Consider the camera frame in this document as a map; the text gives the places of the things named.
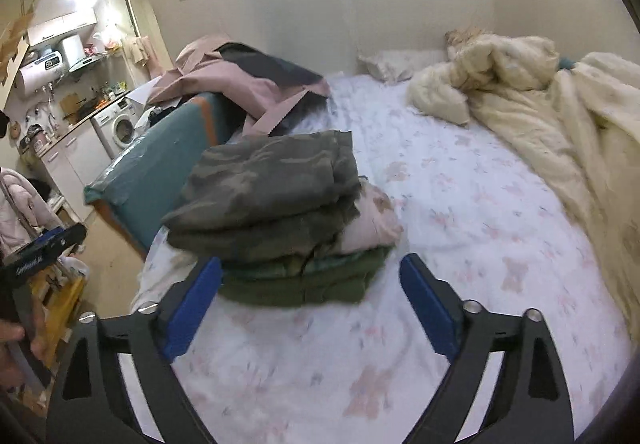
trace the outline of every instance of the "floral bedsheet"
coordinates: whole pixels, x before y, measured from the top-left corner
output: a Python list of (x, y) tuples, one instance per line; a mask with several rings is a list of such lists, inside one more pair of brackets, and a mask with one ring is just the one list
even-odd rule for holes
[[(258, 309), (214, 299), (188, 353), (173, 365), (213, 437), (220, 444), (401, 443), (447, 369), (400, 287), (398, 262), (407, 252), (488, 310), (542, 311), (578, 435), (632, 350), (583, 231), (484, 127), (418, 114), (405, 104), (405, 84), (368, 76), (329, 81), (328, 109), (295, 132), (352, 130), (360, 173), (392, 198), (404, 238), (358, 306)], [(156, 237), (133, 308), (160, 299), (194, 264), (165, 237)], [(143, 429), (159, 439), (130, 360), (123, 357), (122, 366)], [(478, 429), (499, 366), (500, 356), (492, 356), (460, 438)]]

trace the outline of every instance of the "pillow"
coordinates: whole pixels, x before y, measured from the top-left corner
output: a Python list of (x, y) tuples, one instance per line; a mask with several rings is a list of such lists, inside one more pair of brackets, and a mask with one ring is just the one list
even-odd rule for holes
[(382, 50), (375, 56), (358, 56), (377, 80), (396, 84), (414, 77), (420, 70), (447, 60), (444, 50)]

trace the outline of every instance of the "digital display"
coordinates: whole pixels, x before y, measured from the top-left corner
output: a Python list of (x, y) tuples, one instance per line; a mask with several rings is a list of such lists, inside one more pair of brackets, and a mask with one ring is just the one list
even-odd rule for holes
[(44, 62), (44, 69), (50, 70), (59, 64), (60, 64), (60, 58), (55, 57), (55, 58), (47, 59)]

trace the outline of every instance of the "person's hand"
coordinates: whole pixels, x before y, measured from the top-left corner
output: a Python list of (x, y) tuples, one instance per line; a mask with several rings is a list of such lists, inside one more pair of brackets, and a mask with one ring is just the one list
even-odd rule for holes
[[(33, 299), (33, 323), (36, 327), (36, 337), (31, 342), (31, 351), (38, 359), (43, 360), (47, 350), (44, 310), (39, 300)], [(5, 343), (21, 341), (24, 338), (24, 328), (15, 323), (0, 319), (0, 386), (16, 388), (24, 383), (24, 375), (15, 364)]]

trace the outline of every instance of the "teal chair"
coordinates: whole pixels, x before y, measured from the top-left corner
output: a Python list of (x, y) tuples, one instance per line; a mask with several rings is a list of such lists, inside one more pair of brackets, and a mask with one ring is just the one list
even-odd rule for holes
[(204, 150), (225, 143), (246, 113), (201, 93), (140, 136), (84, 189), (84, 201), (144, 257)]

